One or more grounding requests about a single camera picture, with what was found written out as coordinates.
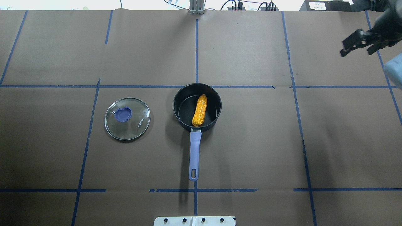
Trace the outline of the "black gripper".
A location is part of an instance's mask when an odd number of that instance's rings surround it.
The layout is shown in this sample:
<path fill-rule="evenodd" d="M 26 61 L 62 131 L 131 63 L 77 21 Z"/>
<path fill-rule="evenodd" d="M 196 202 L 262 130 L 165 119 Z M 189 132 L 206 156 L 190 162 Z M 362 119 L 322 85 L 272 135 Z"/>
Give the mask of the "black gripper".
<path fill-rule="evenodd" d="M 345 57 L 353 50 L 369 46 L 367 53 L 374 54 L 385 47 L 393 47 L 402 36 L 402 12 L 401 6 L 392 6 L 380 16 L 372 32 L 357 29 L 342 41 L 343 49 L 340 50 L 341 57 Z"/>

